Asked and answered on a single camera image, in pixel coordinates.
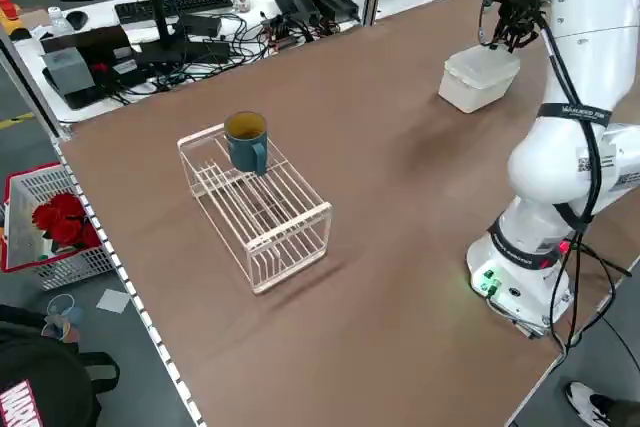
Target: mug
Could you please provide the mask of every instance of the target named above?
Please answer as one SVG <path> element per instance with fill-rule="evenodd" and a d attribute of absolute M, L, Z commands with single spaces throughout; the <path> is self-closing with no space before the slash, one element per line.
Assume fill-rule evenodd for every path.
<path fill-rule="evenodd" d="M 241 172 L 267 173 L 267 121 L 255 112 L 238 112 L 224 123 L 233 166 Z"/>

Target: white basket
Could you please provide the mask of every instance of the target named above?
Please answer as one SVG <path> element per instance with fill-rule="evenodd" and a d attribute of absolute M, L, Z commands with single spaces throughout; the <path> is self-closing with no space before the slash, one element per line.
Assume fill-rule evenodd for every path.
<path fill-rule="evenodd" d="M 102 247 L 38 260 L 45 239 L 43 232 L 33 225 L 31 216 L 38 205 L 63 192 L 75 195 L 69 175 L 59 164 L 14 174 L 7 179 L 5 231 L 0 239 L 3 244 L 1 268 L 5 273 L 21 270 L 30 273 L 43 290 L 62 287 L 112 269 Z"/>
<path fill-rule="evenodd" d="M 192 195 L 255 293 L 311 265 L 327 251 L 331 204 L 271 142 L 267 173 L 236 170 L 223 125 L 178 141 Z"/>

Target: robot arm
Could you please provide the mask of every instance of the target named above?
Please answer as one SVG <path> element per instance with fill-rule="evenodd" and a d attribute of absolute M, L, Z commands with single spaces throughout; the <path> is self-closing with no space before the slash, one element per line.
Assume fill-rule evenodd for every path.
<path fill-rule="evenodd" d="M 484 7 L 492 1 L 484 0 Z M 585 206 L 596 213 L 640 184 L 640 129 L 607 127 L 635 79 L 640 0 L 498 1 L 500 21 L 489 44 L 513 51 L 535 38 L 536 25 L 545 25 L 550 62 L 542 115 L 509 159 L 517 197 L 470 247 L 467 263 L 478 293 L 486 297 L 490 285 L 495 305 L 541 334 L 571 302 L 557 255 L 575 227 L 567 216 L 579 218 Z M 573 93 L 558 73 L 560 63 Z M 585 113 L 599 117 L 588 122 Z M 594 148 L 597 172 L 591 169 Z"/>

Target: marvel logo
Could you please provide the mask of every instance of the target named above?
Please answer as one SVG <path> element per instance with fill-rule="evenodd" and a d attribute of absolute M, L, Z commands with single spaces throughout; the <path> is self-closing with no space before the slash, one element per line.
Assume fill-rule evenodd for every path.
<path fill-rule="evenodd" d="M 0 394 L 0 414 L 6 427 L 43 427 L 26 380 Z"/>

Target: black backpack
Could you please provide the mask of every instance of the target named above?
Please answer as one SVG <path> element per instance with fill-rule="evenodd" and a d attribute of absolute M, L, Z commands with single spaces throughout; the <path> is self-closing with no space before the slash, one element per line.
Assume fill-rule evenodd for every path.
<path fill-rule="evenodd" d="M 110 366 L 115 374 L 91 380 L 90 366 Z M 0 329 L 3 427 L 95 427 L 101 411 L 96 395 L 115 389 L 119 378 L 118 364 L 104 352 L 79 353 L 77 344 Z"/>

